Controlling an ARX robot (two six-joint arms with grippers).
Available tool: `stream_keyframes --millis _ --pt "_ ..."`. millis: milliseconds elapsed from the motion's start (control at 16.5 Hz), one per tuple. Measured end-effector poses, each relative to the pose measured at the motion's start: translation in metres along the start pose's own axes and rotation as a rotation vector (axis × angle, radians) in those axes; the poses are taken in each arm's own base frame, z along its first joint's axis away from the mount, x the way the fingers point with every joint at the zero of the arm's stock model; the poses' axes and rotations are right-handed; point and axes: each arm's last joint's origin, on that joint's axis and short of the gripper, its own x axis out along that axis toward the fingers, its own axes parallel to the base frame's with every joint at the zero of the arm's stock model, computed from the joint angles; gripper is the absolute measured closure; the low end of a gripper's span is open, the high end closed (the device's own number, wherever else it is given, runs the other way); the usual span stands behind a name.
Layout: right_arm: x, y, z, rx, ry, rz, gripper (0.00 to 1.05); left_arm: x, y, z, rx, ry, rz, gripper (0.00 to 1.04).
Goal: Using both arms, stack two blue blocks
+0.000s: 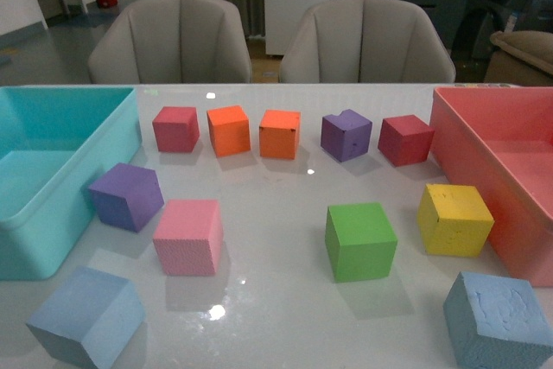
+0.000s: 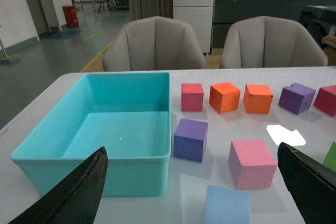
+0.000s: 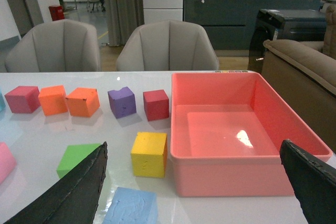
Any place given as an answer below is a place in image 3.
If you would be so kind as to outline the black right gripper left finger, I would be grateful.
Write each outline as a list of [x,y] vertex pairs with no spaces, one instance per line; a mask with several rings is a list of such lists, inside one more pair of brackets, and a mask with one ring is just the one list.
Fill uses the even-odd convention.
[[6,223],[93,223],[107,160],[104,142]]

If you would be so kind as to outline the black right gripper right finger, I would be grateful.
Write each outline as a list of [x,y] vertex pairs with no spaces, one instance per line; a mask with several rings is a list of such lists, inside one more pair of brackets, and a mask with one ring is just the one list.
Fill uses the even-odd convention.
[[335,168],[284,140],[280,159],[308,223],[335,223]]

